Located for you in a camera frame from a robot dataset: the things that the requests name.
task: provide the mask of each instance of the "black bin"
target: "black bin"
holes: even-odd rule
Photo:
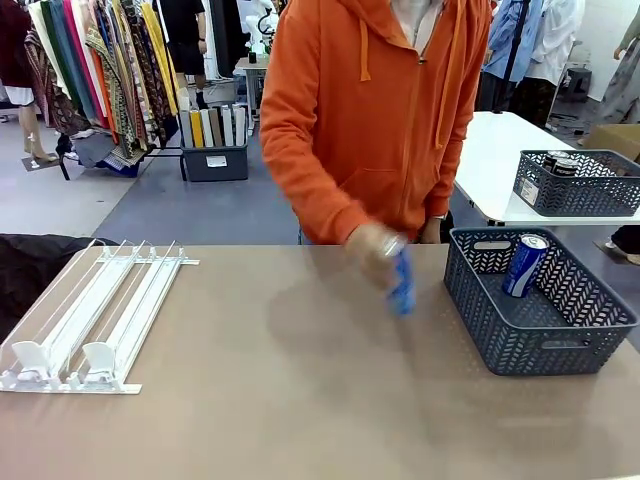
[[[242,147],[182,148],[190,182],[228,182],[249,177],[247,145]]]

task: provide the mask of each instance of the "orange hoodie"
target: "orange hoodie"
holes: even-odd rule
[[[302,230],[343,244],[444,215],[472,118],[487,0],[446,0],[420,55],[388,0],[292,0],[262,99],[263,154]]]

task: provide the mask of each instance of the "can lid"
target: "can lid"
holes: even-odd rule
[[[556,166],[578,168],[580,166],[580,162],[578,160],[573,160],[572,158],[558,158],[556,159]]]
[[[571,158],[571,155],[569,155],[567,152],[563,152],[562,150],[550,150],[547,152],[547,155],[552,156],[556,160],[560,158]]]
[[[535,250],[546,250],[549,248],[549,242],[546,238],[543,238],[540,235],[534,235],[533,233],[525,233],[520,237],[520,241],[527,247]]]

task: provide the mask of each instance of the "hoodie drawstring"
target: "hoodie drawstring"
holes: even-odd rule
[[[447,103],[447,93],[449,91],[449,81],[451,77],[451,68],[453,66],[453,59],[458,48],[458,37],[460,36],[460,24],[462,23],[462,2],[456,1],[456,24],[453,28],[453,40],[451,41],[451,51],[449,52],[449,62],[447,63],[447,72],[444,76],[444,86],[442,87],[442,96],[440,97],[440,109],[438,112],[438,124],[436,126],[436,149],[440,150],[444,147],[444,142],[440,138],[440,130],[442,127],[442,119],[444,118],[444,109]]]
[[[360,81],[367,82],[371,80],[369,75],[369,33],[367,32],[367,24],[360,19]]]

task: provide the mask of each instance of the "label on bin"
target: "label on bin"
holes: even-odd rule
[[[218,168],[227,166],[227,157],[207,157],[207,167]]]
[[[528,178],[522,181],[522,198],[524,198],[529,205],[535,205],[538,198],[538,192],[540,189],[534,185]]]

